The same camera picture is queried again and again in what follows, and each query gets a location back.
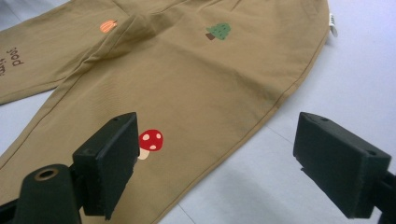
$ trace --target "clothing tag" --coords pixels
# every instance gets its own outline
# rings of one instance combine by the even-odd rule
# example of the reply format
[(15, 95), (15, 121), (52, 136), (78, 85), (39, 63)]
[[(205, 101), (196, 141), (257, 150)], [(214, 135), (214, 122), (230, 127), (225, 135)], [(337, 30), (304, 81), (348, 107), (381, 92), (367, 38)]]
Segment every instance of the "clothing tag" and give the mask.
[(332, 13), (329, 14), (329, 26), (330, 26), (330, 30), (332, 31), (332, 35), (334, 37), (338, 36), (337, 33), (337, 29), (335, 28), (335, 19), (334, 19), (334, 15)]

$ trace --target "children's pants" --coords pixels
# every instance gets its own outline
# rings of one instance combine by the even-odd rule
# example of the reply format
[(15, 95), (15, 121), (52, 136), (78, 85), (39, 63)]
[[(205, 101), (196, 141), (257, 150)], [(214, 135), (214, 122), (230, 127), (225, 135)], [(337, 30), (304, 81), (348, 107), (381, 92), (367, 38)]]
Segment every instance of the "children's pants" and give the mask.
[(110, 223), (158, 222), (299, 87), (328, 24), (326, 0), (76, 0), (0, 32), (0, 103), (56, 88), (0, 158), (0, 204), (136, 112), (163, 146), (146, 148)]

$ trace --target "orange print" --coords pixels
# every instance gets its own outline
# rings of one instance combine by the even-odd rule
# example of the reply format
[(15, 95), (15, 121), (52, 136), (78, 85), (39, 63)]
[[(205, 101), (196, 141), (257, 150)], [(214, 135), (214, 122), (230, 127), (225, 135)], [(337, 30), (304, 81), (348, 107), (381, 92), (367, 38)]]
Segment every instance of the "orange print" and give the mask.
[(116, 26), (117, 26), (117, 21), (108, 20), (103, 22), (102, 25), (100, 25), (100, 31), (106, 34)]

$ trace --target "seam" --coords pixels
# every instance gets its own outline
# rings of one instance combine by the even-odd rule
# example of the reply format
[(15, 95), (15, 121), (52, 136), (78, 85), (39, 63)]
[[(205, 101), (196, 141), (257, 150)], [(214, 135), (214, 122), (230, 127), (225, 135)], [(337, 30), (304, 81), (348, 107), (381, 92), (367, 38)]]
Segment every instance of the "seam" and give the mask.
[(163, 218), (166, 215), (166, 213), (168, 211), (170, 211), (172, 209), (172, 207), (174, 207), (177, 204), (177, 202), (179, 202), (182, 199), (182, 197), (184, 197), (184, 195), (186, 195), (190, 189), (192, 189), (194, 186), (196, 186), (196, 184), (199, 181), (204, 179), (204, 177), (206, 177), (211, 171), (216, 169), (216, 167), (221, 165), (222, 162), (224, 162), (238, 148), (240, 148), (242, 146), (242, 144), (248, 140), (248, 136), (256, 133), (263, 126), (264, 122), (268, 119), (269, 114), (274, 113), (274, 110), (276, 110), (276, 107), (279, 106), (279, 104), (281, 103), (281, 100), (285, 97), (286, 92), (288, 92), (292, 87), (296, 86), (296, 83), (298, 81), (302, 80), (303, 76), (309, 70), (309, 67), (312, 67), (313, 62), (316, 60), (316, 58), (318, 57), (318, 54), (320, 53), (321, 49), (324, 46), (325, 40), (327, 39), (326, 36), (327, 36), (327, 33), (329, 33), (329, 30), (330, 30), (330, 28), (326, 29), (324, 36), (322, 37), (321, 41), (319, 42), (317, 50), (315, 50), (315, 52), (313, 53), (312, 58), (309, 61), (308, 65), (306, 66), (305, 70), (300, 74), (300, 76), (296, 79), (296, 81), (291, 83), (290, 86), (279, 95), (277, 100), (274, 102), (274, 105), (262, 116), (262, 118), (239, 141), (236, 142), (236, 144), (234, 144), (230, 149), (228, 149), (227, 152), (222, 157), (220, 157), (217, 161), (211, 163), (211, 165), (209, 167), (207, 167), (197, 177), (195, 177), (190, 182), (190, 184), (186, 188), (184, 188), (184, 190), (182, 190), (178, 194), (178, 196), (165, 207), (165, 209), (154, 219), (154, 221), (152, 223), (158, 223), (161, 220), (161, 218)]

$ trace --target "black lettering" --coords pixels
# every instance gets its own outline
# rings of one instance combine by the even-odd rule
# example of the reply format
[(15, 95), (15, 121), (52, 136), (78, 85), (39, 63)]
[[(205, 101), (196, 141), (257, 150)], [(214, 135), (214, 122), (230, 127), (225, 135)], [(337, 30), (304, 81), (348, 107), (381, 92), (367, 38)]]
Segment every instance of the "black lettering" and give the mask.
[(13, 49), (7, 51), (7, 53), (12, 53), (12, 51), (14, 51), (14, 50), (17, 50), (17, 48), (13, 48)]
[(12, 62), (13, 66), (18, 66), (20, 64), (23, 64), (23, 62), (21, 62), (21, 60), (16, 60), (16, 61)]
[(6, 68), (3, 65), (1, 65), (0, 66), (0, 74), (4, 74), (5, 72), (6, 72)]
[(15, 55), (12, 55), (11, 60), (17, 60), (17, 59), (19, 59), (19, 58), (20, 58), (20, 55), (15, 54)]

